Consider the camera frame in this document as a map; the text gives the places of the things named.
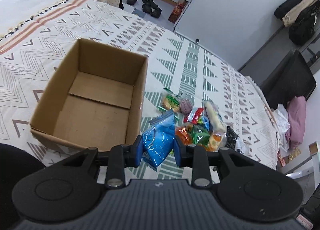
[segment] floor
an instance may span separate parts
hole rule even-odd
[[[122,0],[125,10],[126,10],[126,5],[125,5],[126,1],[127,0]],[[171,23],[170,21],[168,21],[168,18],[170,16],[171,12],[173,11],[174,6],[168,4],[164,1],[161,1],[161,0],[153,0],[153,1],[162,10],[162,13],[159,18],[154,18],[154,17],[150,16],[149,14],[146,14],[142,11],[142,8],[141,8],[143,5],[142,0],[138,0],[135,3],[135,5],[134,5],[135,10],[132,13],[139,15],[141,18],[143,18],[146,21],[151,21],[151,22],[157,24],[158,26],[161,26],[161,27],[166,28],[170,31],[173,31],[174,24]]]

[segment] black shoe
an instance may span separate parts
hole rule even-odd
[[[152,8],[149,4],[143,4],[142,5],[142,11],[148,14],[152,13]]]
[[[137,0],[127,0],[127,4],[134,5],[137,2]]]
[[[120,8],[121,10],[123,10],[122,0],[120,0],[120,2],[119,2],[119,8]]]
[[[153,2],[153,0],[142,0],[142,2],[143,2],[144,4],[150,5],[151,8],[153,8],[153,9],[157,9],[157,8],[158,8],[158,5],[155,4],[155,3]]]
[[[158,7],[152,13],[151,16],[154,18],[159,18],[161,15],[162,10]]]

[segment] bed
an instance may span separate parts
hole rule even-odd
[[[275,169],[278,129],[257,85],[195,43],[152,22],[96,0],[0,0],[0,142],[54,164],[75,150],[45,148],[29,120],[49,79],[79,38],[149,58],[141,132],[157,109],[164,87],[187,93],[194,106],[214,102],[228,126],[250,148],[250,157]],[[174,156],[154,171],[141,162],[126,178],[190,178]]]

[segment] tiled floor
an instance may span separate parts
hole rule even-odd
[[[163,28],[166,28],[170,31],[173,31],[173,23],[171,23],[170,21],[168,21],[168,18],[174,8],[174,6],[164,2],[164,1],[161,1],[161,0],[153,0],[155,4],[157,4],[159,6],[159,8],[161,8],[162,10],[162,13],[160,15],[159,18],[154,18],[152,16],[150,16],[149,14],[145,14],[144,17],[142,17],[144,20],[147,20],[147,21],[151,21],[155,24],[157,24],[158,26],[161,26]],[[134,7],[137,9],[137,10],[140,10],[142,11],[142,5],[143,5],[143,2],[142,0],[138,0]]]

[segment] small box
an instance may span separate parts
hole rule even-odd
[[[80,39],[49,81],[30,121],[44,146],[109,151],[140,134],[148,59]]]

